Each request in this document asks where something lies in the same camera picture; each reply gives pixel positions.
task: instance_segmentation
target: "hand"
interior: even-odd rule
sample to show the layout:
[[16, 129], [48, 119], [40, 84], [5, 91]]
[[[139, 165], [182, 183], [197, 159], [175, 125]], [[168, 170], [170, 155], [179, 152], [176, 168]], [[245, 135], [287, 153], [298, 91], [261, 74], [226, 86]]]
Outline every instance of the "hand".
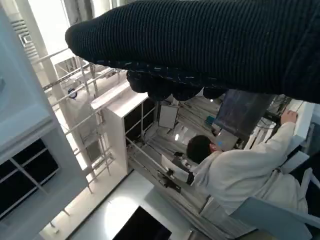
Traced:
[[285, 123], [296, 123], [298, 118], [298, 113], [291, 110], [285, 110], [281, 116], [281, 125]]

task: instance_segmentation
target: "white coat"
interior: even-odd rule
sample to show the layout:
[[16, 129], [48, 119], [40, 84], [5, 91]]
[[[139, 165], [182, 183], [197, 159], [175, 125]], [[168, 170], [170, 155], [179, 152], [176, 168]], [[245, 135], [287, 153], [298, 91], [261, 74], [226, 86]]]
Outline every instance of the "white coat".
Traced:
[[192, 184], [214, 197], [229, 215], [252, 196], [307, 213], [299, 182], [276, 169], [286, 160], [294, 129], [295, 124], [287, 122], [267, 143], [250, 150], [212, 153], [192, 170]]

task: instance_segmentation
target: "dark hair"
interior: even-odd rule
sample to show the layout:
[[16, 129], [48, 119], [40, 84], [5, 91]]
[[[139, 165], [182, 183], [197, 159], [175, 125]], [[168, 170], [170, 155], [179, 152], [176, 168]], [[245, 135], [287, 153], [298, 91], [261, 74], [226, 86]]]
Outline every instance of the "dark hair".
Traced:
[[211, 154], [210, 143], [210, 139], [204, 135], [198, 135], [191, 138], [186, 147], [187, 157], [196, 164], [200, 164]]
[[182, 157], [182, 156], [183, 156], [183, 153], [176, 151], [176, 152], [174, 153], [174, 155], [177, 156], [177, 157]]

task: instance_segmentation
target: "ventilation grille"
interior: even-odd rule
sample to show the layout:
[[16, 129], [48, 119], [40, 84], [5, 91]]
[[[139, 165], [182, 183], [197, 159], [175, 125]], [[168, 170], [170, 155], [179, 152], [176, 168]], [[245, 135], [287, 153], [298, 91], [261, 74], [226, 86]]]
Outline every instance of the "ventilation grille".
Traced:
[[0, 220], [50, 180], [59, 166], [41, 139], [0, 165]]
[[24, 52], [31, 62], [39, 59], [39, 55], [35, 44], [32, 41], [31, 35], [25, 23], [25, 20], [15, 20], [11, 22], [13, 30], [18, 35], [20, 42], [24, 48]]

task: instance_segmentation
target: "black screen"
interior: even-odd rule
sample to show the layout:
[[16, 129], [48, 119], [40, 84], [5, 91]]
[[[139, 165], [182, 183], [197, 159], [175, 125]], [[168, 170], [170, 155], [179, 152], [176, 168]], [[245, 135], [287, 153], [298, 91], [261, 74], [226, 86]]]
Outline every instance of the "black screen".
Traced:
[[168, 240], [171, 232], [142, 207], [134, 212], [113, 240]]
[[229, 90], [214, 123], [247, 140], [270, 106], [274, 95]]

